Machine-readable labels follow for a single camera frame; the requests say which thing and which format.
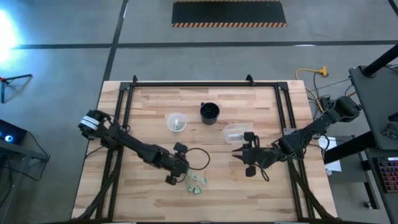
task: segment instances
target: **bright light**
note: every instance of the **bright light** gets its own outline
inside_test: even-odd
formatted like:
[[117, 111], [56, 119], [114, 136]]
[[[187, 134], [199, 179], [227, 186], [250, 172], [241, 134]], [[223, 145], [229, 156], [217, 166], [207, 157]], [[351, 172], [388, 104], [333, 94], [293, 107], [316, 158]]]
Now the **bright light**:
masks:
[[4, 139], [6, 142], [11, 142], [14, 138], [12, 136], [6, 136]]
[[17, 45], [16, 35], [11, 21], [3, 10], [0, 10], [0, 62], [4, 62], [9, 54], [9, 49]]

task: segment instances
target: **tripod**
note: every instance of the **tripod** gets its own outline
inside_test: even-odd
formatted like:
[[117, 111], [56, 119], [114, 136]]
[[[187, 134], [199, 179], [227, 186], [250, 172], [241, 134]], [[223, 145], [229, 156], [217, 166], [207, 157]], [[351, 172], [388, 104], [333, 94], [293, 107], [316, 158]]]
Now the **tripod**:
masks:
[[27, 75], [19, 75], [16, 77], [10, 77], [10, 78], [4, 78], [0, 77], [0, 82], [1, 82], [1, 103], [5, 103], [4, 101], [4, 93], [6, 91], [6, 87], [8, 84], [10, 84], [12, 81], [19, 79], [19, 78], [26, 78], [26, 77], [32, 77], [32, 74], [27, 74]]

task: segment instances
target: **white paper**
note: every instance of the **white paper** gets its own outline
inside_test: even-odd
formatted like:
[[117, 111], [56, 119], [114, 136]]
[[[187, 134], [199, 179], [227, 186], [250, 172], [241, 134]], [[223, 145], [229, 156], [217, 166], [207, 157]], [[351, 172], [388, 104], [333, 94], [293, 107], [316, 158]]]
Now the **white paper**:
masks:
[[[336, 138], [328, 137], [328, 139], [329, 139], [329, 147], [328, 147], [327, 150], [333, 149], [334, 147], [337, 146]], [[322, 149], [325, 149], [326, 146], [328, 145], [328, 140], [325, 137], [323, 137], [323, 136], [319, 138], [318, 142], [319, 142], [319, 146]], [[331, 171], [341, 172], [340, 161], [331, 162], [331, 163], [325, 165], [325, 168], [328, 169], [328, 170], [331, 170]]]

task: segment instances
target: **plastic container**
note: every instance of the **plastic container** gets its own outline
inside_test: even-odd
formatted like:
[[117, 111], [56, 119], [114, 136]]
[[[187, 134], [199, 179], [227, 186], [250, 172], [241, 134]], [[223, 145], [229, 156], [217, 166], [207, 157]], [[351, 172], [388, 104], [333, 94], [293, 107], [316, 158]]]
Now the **plastic container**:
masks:
[[187, 126], [187, 117], [181, 113], [172, 113], [167, 118], [167, 127], [170, 131], [179, 133]]
[[223, 129], [223, 134], [225, 141], [229, 144], [243, 143], [244, 140], [243, 133], [253, 131], [249, 124], [231, 124]]

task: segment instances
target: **yellow cable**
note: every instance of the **yellow cable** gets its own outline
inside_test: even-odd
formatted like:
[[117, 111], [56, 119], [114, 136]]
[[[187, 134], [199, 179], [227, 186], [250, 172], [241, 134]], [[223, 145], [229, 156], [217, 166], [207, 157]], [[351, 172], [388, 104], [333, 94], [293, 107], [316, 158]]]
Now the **yellow cable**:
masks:
[[[319, 70], [306, 69], [306, 68], [298, 69], [298, 70], [296, 71], [296, 74], [295, 74], [296, 80], [299, 80], [299, 72], [316, 72], [316, 73], [320, 73]], [[311, 95], [314, 97], [315, 101], [317, 102], [317, 105], [318, 105], [318, 107], [319, 107], [319, 110], [320, 110], [322, 113], [324, 113], [325, 111], [323, 110], [323, 108], [322, 108], [322, 106], [321, 106], [321, 103], [319, 102], [318, 97], [317, 97], [315, 94], [313, 94], [313, 92], [310, 91], [307, 87], [305, 87], [305, 89], [306, 89], [309, 93], [311, 93]]]

